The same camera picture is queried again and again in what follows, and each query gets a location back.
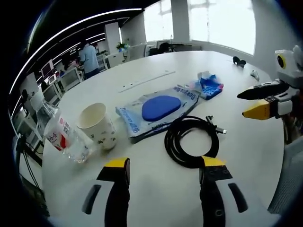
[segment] ceiling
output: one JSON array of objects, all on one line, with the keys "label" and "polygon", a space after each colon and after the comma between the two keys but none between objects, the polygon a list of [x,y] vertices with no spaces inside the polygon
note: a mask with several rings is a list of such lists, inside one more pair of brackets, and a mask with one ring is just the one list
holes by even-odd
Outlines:
[{"label": "ceiling", "polygon": [[[91,17],[96,14],[109,12],[118,9],[133,9],[133,8],[146,8],[147,6],[157,2],[157,0],[111,0],[111,1],[99,1],[99,0],[85,0],[83,2],[77,2],[75,0],[55,0],[51,4],[33,4],[33,11],[36,14],[28,14],[30,21],[27,24],[27,32],[23,39],[23,47],[20,56],[16,58],[16,64],[14,65],[15,74],[14,77],[20,72],[25,62],[30,56],[43,45],[50,37],[60,32],[62,29],[80,21],[85,18]],[[90,38],[94,35],[101,34],[104,31],[104,25],[106,23],[113,23],[117,21],[119,26],[123,26],[125,22],[131,18],[142,13],[142,11],[126,11],[103,15],[83,23],[80,23],[64,33],[60,34],[49,42],[43,49],[41,49],[24,68],[23,73],[18,79],[18,83],[14,90],[18,90],[18,84],[31,72],[36,72],[36,76],[39,77],[39,71],[43,65],[45,65],[50,59],[53,59],[58,54],[62,53],[69,47],[77,44],[83,39]],[[29,44],[28,40],[31,35],[31,30],[36,24],[35,32],[32,35],[32,42]],[[90,39],[93,42],[95,40],[103,38],[104,35]]]}]

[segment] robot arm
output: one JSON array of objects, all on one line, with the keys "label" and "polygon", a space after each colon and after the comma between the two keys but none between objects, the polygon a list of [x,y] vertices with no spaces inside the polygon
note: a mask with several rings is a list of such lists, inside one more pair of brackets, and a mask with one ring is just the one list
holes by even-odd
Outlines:
[{"label": "robot arm", "polygon": [[238,98],[259,101],[245,110],[247,118],[266,120],[285,114],[303,116],[303,53],[299,46],[293,51],[275,52],[279,79],[254,87],[238,94]]}]

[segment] table surface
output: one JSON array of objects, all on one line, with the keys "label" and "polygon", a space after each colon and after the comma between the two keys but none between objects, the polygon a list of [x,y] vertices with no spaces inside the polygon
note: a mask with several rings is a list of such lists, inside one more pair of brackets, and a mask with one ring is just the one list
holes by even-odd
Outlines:
[{"label": "table surface", "polygon": [[[43,189],[50,214],[63,217],[64,206],[73,192],[86,181],[96,179],[109,159],[130,157],[129,226],[201,226],[198,169],[179,166],[168,156],[164,148],[165,132],[131,144],[115,107],[143,94],[185,84],[196,79],[198,72],[206,70],[216,74],[224,84],[223,92],[211,100],[201,100],[189,115],[203,119],[213,115],[214,124],[227,130],[226,135],[218,135],[220,149],[217,157],[226,162],[234,178],[251,186],[267,208],[282,168],[282,121],[244,118],[241,113],[253,101],[237,99],[236,96],[259,83],[250,76],[252,70],[258,71],[260,83],[270,81],[270,78],[252,65],[246,64],[243,69],[235,66],[231,56],[190,51],[165,53],[118,65],[64,94],[59,107],[71,125],[75,125],[85,107],[95,102],[104,103],[117,129],[118,144],[109,153],[95,152],[86,163],[77,164],[45,142]],[[125,87],[165,73],[168,75],[121,92]],[[181,144],[187,153],[202,155],[209,150],[211,140],[206,132],[193,131]]]}]

